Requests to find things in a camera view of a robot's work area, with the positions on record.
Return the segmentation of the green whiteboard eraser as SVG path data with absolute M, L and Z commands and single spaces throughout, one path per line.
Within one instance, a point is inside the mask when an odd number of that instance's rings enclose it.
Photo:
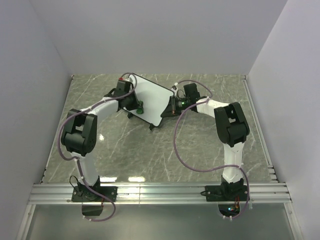
M 139 101 L 138 102 L 138 108 L 136 109 L 136 113 L 138 114 L 138 115 L 142 115 L 143 113 L 144 113 L 144 107 L 143 107 L 143 105 L 144 105 L 144 103 L 143 103 L 143 101 Z

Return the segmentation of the small whiteboard black frame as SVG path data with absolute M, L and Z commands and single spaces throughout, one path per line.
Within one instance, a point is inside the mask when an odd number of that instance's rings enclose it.
M 174 96 L 174 92 L 166 87 L 163 87 L 153 81 L 150 81 L 142 76 L 130 73 L 127 78 L 133 85 L 136 84 L 135 93 L 139 101 L 143 101 L 143 114 L 137 114 L 136 110 L 127 111 L 128 117 L 136 116 L 149 124 L 149 129 L 159 127 L 163 118 L 161 113 L 167 107 L 170 97 Z

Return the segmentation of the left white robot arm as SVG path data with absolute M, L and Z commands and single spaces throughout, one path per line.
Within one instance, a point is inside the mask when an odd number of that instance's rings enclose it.
M 60 143 L 57 144 L 59 154 L 64 160 L 75 162 L 79 175 L 76 194 L 86 197 L 90 202 L 112 202 L 103 195 L 92 155 L 97 143 L 98 120 L 104 120 L 123 108 L 141 108 L 142 103 L 135 93 L 137 85 L 137 81 L 132 83 L 129 78 L 120 78 L 117 86 L 100 101 L 81 110 L 71 109 L 60 127 Z

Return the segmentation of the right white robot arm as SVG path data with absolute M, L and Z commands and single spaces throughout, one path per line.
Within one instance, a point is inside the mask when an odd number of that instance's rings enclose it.
M 183 97 L 179 97 L 178 84 L 172 86 L 174 95 L 170 97 L 163 118 L 182 118 L 188 111 L 214 118 L 219 140 L 223 144 L 224 164 L 220 185 L 205 186 L 201 195 L 208 202 L 239 202 L 250 198 L 248 178 L 243 170 L 243 149 L 250 127 L 238 102 L 224 103 L 212 99 L 213 94 L 202 96 L 198 91 L 198 82 L 186 80 Z

